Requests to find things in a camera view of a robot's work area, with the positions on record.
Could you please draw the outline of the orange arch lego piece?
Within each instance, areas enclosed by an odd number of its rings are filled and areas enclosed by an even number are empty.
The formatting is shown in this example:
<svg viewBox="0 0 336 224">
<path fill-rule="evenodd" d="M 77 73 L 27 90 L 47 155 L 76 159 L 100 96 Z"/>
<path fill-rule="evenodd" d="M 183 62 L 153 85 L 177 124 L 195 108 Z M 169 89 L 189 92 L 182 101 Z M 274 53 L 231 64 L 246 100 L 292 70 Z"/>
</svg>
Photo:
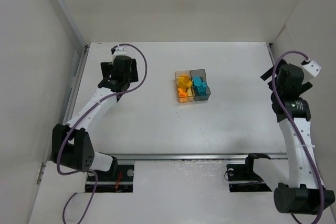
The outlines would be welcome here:
<svg viewBox="0 0 336 224">
<path fill-rule="evenodd" d="M 184 89 L 184 88 L 181 88 L 181 87 L 179 87 L 178 88 L 178 96 L 180 97 L 180 98 L 182 98 L 182 97 L 187 97 L 188 96 L 188 93 L 187 93 L 187 91 Z"/>
</svg>

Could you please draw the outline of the teal rounded lego brick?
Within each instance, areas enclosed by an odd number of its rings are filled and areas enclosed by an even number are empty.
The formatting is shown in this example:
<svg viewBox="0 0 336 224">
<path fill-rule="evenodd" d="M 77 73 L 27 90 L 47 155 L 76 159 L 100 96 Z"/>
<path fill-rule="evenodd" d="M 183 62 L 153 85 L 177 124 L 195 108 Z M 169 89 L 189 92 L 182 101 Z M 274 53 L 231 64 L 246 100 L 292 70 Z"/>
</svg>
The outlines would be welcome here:
<svg viewBox="0 0 336 224">
<path fill-rule="evenodd" d="M 203 84 L 201 86 L 195 86 L 194 85 L 194 90 L 195 90 L 197 95 L 207 95 L 206 88 L 207 88 L 207 86 L 206 86 L 205 82 L 203 82 Z"/>
</svg>

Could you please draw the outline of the teal cross lego brick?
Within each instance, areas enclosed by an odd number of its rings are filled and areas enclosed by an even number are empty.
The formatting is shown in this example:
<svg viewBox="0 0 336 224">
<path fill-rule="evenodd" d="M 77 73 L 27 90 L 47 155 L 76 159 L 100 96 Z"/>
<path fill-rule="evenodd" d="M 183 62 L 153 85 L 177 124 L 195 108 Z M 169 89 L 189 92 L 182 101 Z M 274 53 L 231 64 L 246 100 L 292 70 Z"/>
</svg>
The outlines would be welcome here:
<svg viewBox="0 0 336 224">
<path fill-rule="evenodd" d="M 201 86 L 203 84 L 203 79 L 201 77 L 194 77 L 193 78 L 193 85 Z"/>
</svg>

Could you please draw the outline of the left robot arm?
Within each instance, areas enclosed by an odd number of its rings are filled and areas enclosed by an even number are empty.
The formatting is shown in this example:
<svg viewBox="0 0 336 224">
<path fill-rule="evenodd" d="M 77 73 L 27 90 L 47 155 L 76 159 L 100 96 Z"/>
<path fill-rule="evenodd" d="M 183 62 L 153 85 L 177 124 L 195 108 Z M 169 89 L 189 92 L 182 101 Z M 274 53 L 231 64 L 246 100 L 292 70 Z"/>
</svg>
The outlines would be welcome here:
<svg viewBox="0 0 336 224">
<path fill-rule="evenodd" d="M 97 170 L 114 175 L 118 162 L 113 156 L 94 150 L 90 134 L 107 111 L 137 82 L 136 60 L 116 56 L 112 62 L 100 64 L 103 79 L 89 102 L 64 125 L 52 130 L 52 161 L 80 172 Z"/>
</svg>

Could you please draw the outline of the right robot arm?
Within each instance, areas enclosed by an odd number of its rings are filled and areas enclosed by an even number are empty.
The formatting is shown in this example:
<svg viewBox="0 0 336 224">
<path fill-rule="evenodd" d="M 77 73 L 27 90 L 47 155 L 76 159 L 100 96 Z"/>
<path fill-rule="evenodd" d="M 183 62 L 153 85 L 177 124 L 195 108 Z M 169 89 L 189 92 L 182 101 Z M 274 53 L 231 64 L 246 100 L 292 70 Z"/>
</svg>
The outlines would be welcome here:
<svg viewBox="0 0 336 224">
<path fill-rule="evenodd" d="M 267 154 L 250 153 L 245 159 L 248 175 L 261 178 L 274 192 L 276 209 L 283 214 L 318 215 L 335 201 L 319 176 L 310 136 L 311 113 L 301 95 L 312 88 L 319 74 L 314 61 L 295 66 L 281 60 L 261 78 L 270 79 L 272 110 L 285 140 L 289 175 L 279 170 Z"/>
</svg>

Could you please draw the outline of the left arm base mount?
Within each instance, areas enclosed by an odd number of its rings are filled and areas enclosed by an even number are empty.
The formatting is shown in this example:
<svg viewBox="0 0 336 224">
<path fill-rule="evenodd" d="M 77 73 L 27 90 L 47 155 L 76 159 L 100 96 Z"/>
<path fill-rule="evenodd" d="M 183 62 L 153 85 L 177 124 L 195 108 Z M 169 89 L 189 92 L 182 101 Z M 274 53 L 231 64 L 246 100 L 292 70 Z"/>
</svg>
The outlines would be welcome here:
<svg viewBox="0 0 336 224">
<path fill-rule="evenodd" d="M 119 164 L 115 175 L 97 170 L 98 183 L 96 193 L 132 193 L 134 163 Z"/>
</svg>

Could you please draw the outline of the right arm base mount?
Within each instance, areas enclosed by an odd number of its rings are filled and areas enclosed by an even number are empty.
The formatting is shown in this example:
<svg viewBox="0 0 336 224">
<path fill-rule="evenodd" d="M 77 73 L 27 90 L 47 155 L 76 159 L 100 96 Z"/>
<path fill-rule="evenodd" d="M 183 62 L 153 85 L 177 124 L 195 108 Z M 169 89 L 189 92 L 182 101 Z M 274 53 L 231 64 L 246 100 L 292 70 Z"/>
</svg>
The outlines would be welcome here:
<svg viewBox="0 0 336 224">
<path fill-rule="evenodd" d="M 271 192 L 263 179 L 248 172 L 243 163 L 227 163 L 224 179 L 228 182 L 230 193 Z"/>
</svg>

